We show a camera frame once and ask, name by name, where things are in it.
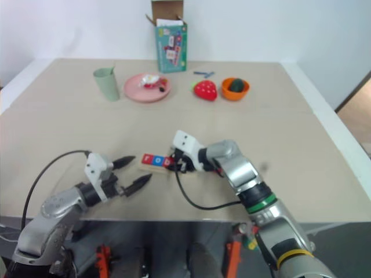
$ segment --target green ring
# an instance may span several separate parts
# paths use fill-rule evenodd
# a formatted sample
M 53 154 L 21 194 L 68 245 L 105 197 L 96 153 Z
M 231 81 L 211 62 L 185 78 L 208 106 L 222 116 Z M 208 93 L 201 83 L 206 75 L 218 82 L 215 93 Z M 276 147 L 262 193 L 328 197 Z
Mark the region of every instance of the green ring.
M 257 203 L 254 206 L 247 208 L 246 210 L 248 211 L 248 213 L 254 213 L 258 210 L 261 210 L 266 205 L 272 203 L 275 199 L 276 199 L 276 195 L 274 195 L 272 193 L 268 197 L 266 197 L 263 201 L 261 201 L 260 203 Z

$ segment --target orange bowl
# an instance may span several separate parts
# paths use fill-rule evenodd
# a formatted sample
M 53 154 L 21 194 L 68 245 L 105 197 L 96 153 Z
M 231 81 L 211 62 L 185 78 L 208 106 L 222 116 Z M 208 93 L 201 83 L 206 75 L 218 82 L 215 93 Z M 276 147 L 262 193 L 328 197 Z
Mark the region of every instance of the orange bowl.
M 242 80 L 243 84 L 245 84 L 242 92 L 229 91 L 228 88 L 234 79 L 234 77 L 229 77 L 223 80 L 221 84 L 221 92 L 223 94 L 223 97 L 225 97 L 226 99 L 236 101 L 242 99 L 248 93 L 250 85 L 246 81 Z

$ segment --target white wall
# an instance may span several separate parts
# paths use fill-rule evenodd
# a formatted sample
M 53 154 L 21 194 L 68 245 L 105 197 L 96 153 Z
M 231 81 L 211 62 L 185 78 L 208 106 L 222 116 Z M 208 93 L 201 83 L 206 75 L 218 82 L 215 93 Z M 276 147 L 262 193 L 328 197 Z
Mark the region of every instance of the white wall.
M 323 1 L 298 64 L 333 109 L 371 70 L 371 1 Z
M 335 2 L 347 4 L 338 7 Z M 311 73 L 323 40 L 328 40 L 328 32 L 339 33 L 349 21 L 358 20 L 358 9 L 364 8 L 358 8 L 358 2 L 369 1 L 184 0 L 188 59 L 300 60 L 319 85 Z M 317 23 L 336 19 L 338 13 L 343 16 L 349 7 L 348 21 L 334 23 L 326 32 L 326 26 Z M 155 59 L 154 31 L 146 13 L 151 14 L 150 0 L 2 0 L 0 78 L 8 82 L 34 57 Z M 330 101 L 332 94 L 337 92 L 326 95 Z

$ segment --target black cable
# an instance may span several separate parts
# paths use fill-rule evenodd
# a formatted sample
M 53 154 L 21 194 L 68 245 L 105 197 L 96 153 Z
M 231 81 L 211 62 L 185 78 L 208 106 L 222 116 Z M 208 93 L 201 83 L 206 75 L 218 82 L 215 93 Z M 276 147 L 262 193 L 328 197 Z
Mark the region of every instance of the black cable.
M 30 188 L 30 191 L 28 191 L 28 195 L 27 195 L 27 198 L 26 198 L 26 202 L 24 204 L 24 208 L 23 208 L 23 214 L 22 214 L 22 222 L 21 222 L 21 230 L 24 229 L 25 225 L 26 225 L 26 215 L 27 215 L 27 209 L 28 209 L 28 204 L 30 202 L 30 199 L 31 199 L 31 195 L 36 187 L 36 184 L 38 183 L 38 181 L 40 180 L 41 176 L 45 173 L 45 171 L 57 160 L 59 160 L 60 158 L 62 158 L 63 156 L 66 156 L 66 155 L 70 155 L 72 153 L 79 153 L 79 152 L 82 152 L 86 155 L 86 157 L 88 157 L 88 155 L 90 154 L 90 151 L 84 151 L 84 150 L 81 150 L 81 149 L 78 149 L 76 151 L 71 151 L 71 152 L 66 152 L 56 158 L 54 158 L 51 162 L 49 162 L 48 165 L 45 166 L 44 169 L 42 169 L 42 171 L 38 174 L 36 180 L 34 181 L 34 183 L 32 184 L 31 188 Z
M 271 267 L 269 267 L 269 271 L 271 273 L 271 277 L 272 278 L 275 278 L 276 276 L 274 275 L 273 269 Z
M 220 174 L 220 172 L 219 172 L 218 170 L 216 170 L 215 172 L 216 172 L 216 174 L 217 174 L 219 177 L 224 178 L 224 176 L 223 176 L 222 174 Z
M 178 169 L 176 167 L 177 165 L 177 160 L 174 162 L 174 172 L 175 172 L 175 177 L 176 177 L 176 180 L 178 182 L 178 185 L 179 185 L 179 189 L 181 191 L 181 193 L 183 194 L 184 198 L 187 200 L 187 202 L 189 202 L 189 204 L 191 204 L 192 206 L 198 208 L 199 210 L 219 210 L 219 209 L 223 209 L 225 207 L 229 207 L 229 206 L 233 206 L 235 204 L 241 204 L 241 201 L 234 201 L 234 202 L 230 202 L 230 203 L 226 203 L 226 204 L 221 204 L 219 206 L 215 206 L 215 207 L 202 207 L 202 206 L 199 206 L 197 204 L 195 204 L 186 194 L 186 192 L 184 191 L 184 188 L 183 186 L 181 185 L 181 182 L 180 182 L 180 179 L 179 179 L 179 173 L 178 173 Z

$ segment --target cable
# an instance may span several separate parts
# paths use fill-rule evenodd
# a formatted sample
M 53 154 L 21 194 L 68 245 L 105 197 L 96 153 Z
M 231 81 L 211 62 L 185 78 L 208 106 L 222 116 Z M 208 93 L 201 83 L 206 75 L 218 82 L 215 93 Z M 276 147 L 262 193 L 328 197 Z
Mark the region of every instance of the cable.
M 269 267 L 269 271 L 271 273 L 271 277 L 272 278 L 275 278 L 276 276 L 274 275 L 273 269 L 271 267 Z
M 19 235 L 19 232 L 4 232 L 4 233 L 0 233 L 0 236 L 3 236 L 3 235 L 15 235 L 15 234 L 18 234 Z
M 216 228 L 214 229 L 214 231 L 210 234 L 209 238 L 207 239 L 207 241 L 205 241 L 205 247 L 208 246 L 209 242 L 211 241 L 211 239 L 213 238 L 213 236 L 215 235 L 216 231 L 219 230 L 219 227 L 221 225 L 221 222 L 218 222 L 218 226 L 216 226 Z
M 65 252 L 66 256 L 71 257 L 71 265 L 72 265 L 72 268 L 74 270 L 74 277 L 77 278 L 77 276 L 78 276 L 77 275 L 77 267 L 76 267 L 76 264 L 75 264 L 75 261 L 74 261 L 74 256 L 73 256 L 72 250 L 66 249 L 64 245 L 62 245 L 60 248 Z
M 215 173 L 216 173 L 219 177 L 224 178 L 224 176 L 223 176 L 222 174 L 220 174 L 220 172 L 219 172 L 218 170 L 216 170 Z
M 233 206 L 235 204 L 241 204 L 241 201 L 234 201 L 234 202 L 230 202 L 230 203 L 226 203 L 226 204 L 221 204 L 219 206 L 214 206 L 214 207 L 202 207 L 202 206 L 199 206 L 197 204 L 195 204 L 186 194 L 186 192 L 184 191 L 184 188 L 183 186 L 181 185 L 181 182 L 180 182 L 180 179 L 179 179 L 179 173 L 178 173 L 178 169 L 176 167 L 177 165 L 177 162 L 179 160 L 175 160 L 174 161 L 174 172 L 175 172 L 175 177 L 176 177 L 176 180 L 178 182 L 178 185 L 179 185 L 179 189 L 181 191 L 181 193 L 183 194 L 184 198 L 187 200 L 187 202 L 189 202 L 189 204 L 191 204 L 192 206 L 198 208 L 199 210 L 219 210 L 219 209 L 223 209 L 225 207 L 229 207 L 229 206 Z
M 62 158 L 63 156 L 66 156 L 66 155 L 70 155 L 72 153 L 84 153 L 86 155 L 86 157 L 88 157 L 88 155 L 90 154 L 90 151 L 84 151 L 84 150 L 81 150 L 81 149 L 78 149 L 76 151 L 71 151 L 71 152 L 66 152 L 64 154 L 61 154 L 60 156 L 54 158 L 51 162 L 49 162 L 48 165 L 45 166 L 44 169 L 42 169 L 42 171 L 38 174 L 36 180 L 34 181 L 34 183 L 32 184 L 31 188 L 30 188 L 30 191 L 28 191 L 28 195 L 27 195 L 27 198 L 26 198 L 26 202 L 24 204 L 24 208 L 23 208 L 23 214 L 22 214 L 22 222 L 21 222 L 21 230 L 24 229 L 25 225 L 26 225 L 26 215 L 27 215 L 27 209 L 28 209 L 28 204 L 30 202 L 30 199 L 31 199 L 31 195 L 36 187 L 36 184 L 38 183 L 38 181 L 40 180 L 41 176 L 45 173 L 45 171 L 57 160 L 59 160 L 60 158 Z
M 8 239 L 8 238 L 6 238 L 6 237 L 4 237 L 2 235 L 0 235 L 0 239 L 5 240 L 6 242 L 18 242 L 17 239 Z

